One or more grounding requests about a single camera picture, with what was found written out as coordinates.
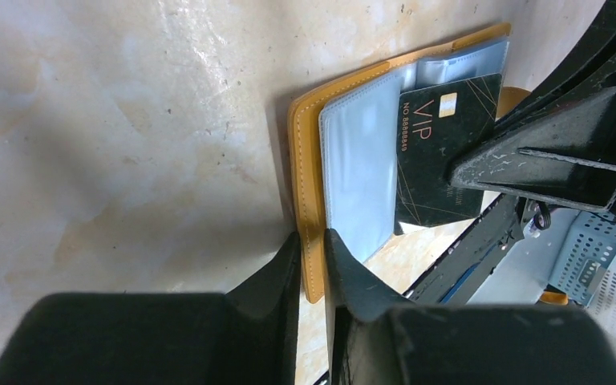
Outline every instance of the stitching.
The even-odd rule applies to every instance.
[[[335,109],[337,107],[341,107],[344,104],[353,103],[354,101],[357,101],[358,99],[361,99],[363,97],[363,94],[365,92],[371,90],[372,88],[382,87],[386,83],[389,83],[389,82],[395,80],[395,77],[387,77],[387,76],[388,76],[388,74],[386,74],[385,76],[379,77],[379,79],[374,80],[372,83],[367,84],[362,89],[358,90],[358,94],[357,95],[345,94],[345,95],[339,96],[338,99],[332,100],[330,102],[330,105],[325,107],[324,110],[322,110],[321,114],[324,113],[327,110],[327,108]]]
[[[439,49],[437,51],[429,51],[426,54],[426,56],[442,54],[442,53],[447,52],[447,51],[453,51],[454,49],[460,49],[460,48],[469,46],[469,45],[471,45],[471,44],[473,44],[473,43],[475,43],[477,41],[484,40],[486,38],[487,38],[486,36],[484,36],[484,37],[476,37],[474,39],[471,39],[471,40],[467,41],[464,44],[457,45],[457,47],[450,46],[449,48],[443,48],[443,49]],[[389,67],[386,70],[376,72],[373,75],[369,75],[369,76],[367,76],[364,79],[360,79],[360,80],[355,81],[353,83],[348,83],[347,85],[339,88],[338,90],[332,91],[330,94],[325,95],[322,98],[314,101],[310,105],[305,106],[301,111],[299,111],[296,114],[296,118],[295,118],[296,119],[296,131],[298,133],[298,173],[300,174],[299,176],[301,178],[301,199],[302,199],[302,207],[303,207],[303,216],[304,216],[304,218],[306,217],[306,212],[308,210],[306,208],[306,189],[305,189],[305,186],[303,184],[303,153],[302,153],[302,136],[301,136],[301,116],[303,115],[303,113],[306,112],[308,109],[311,109],[312,107],[314,107],[316,104],[321,103],[324,99],[330,98],[334,94],[338,94],[339,92],[341,92],[341,91],[343,91],[343,90],[345,90],[347,88],[352,88],[354,86],[357,86],[357,85],[359,85],[361,83],[364,83],[364,82],[368,81],[369,79],[372,79],[372,78],[374,78],[376,76],[381,75],[382,73],[385,73],[387,71],[391,71],[393,69],[396,69],[398,67],[404,66],[406,64],[415,62],[415,61],[417,61],[419,59],[421,59],[421,57],[418,57],[418,58],[415,58],[415,59],[409,59],[407,61],[404,61],[402,63],[398,63],[398,64],[396,64],[396,65],[394,65],[392,67]],[[312,96],[312,95],[314,95],[314,94],[316,94],[318,92],[319,91],[317,91],[317,90],[313,91],[313,92],[309,93],[308,96]],[[312,233],[310,232],[310,228],[308,226],[308,222],[306,221],[306,254],[310,253],[310,239],[311,239],[310,235],[312,235]],[[310,287],[308,288],[308,290],[310,292],[310,290],[314,290],[314,276],[313,276],[313,264],[310,262],[310,260],[308,258],[306,258],[306,267],[308,269],[308,278],[310,279]],[[320,290],[318,292],[318,297],[321,297],[322,295],[324,295],[324,288],[322,288],[322,290]]]

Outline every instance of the cable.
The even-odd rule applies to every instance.
[[[551,212],[549,211],[549,206],[544,202],[537,201],[537,207],[540,212],[535,214],[535,227],[539,230],[546,230],[551,227]]]

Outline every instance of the wallet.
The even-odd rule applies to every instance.
[[[508,23],[497,24],[449,43],[370,65],[315,88],[291,104],[292,189],[302,243],[302,280],[309,302],[316,303],[324,295],[325,229],[345,229],[339,235],[359,261],[371,256],[393,234],[397,170],[390,164],[395,164],[396,157],[398,100],[401,91],[417,87],[418,62],[431,58],[428,70],[442,71],[442,63],[453,59],[448,56],[452,52],[468,47],[484,49],[486,44],[489,49],[505,41],[500,38],[510,29]],[[441,75],[448,79],[453,76]],[[521,95],[518,91],[507,94]],[[390,124],[393,129],[383,131],[391,134],[382,135],[382,128]],[[346,126],[353,129],[338,129]],[[381,161],[358,167],[356,162],[372,157]],[[323,169],[330,170],[325,180]],[[358,223],[377,225],[353,226]]]

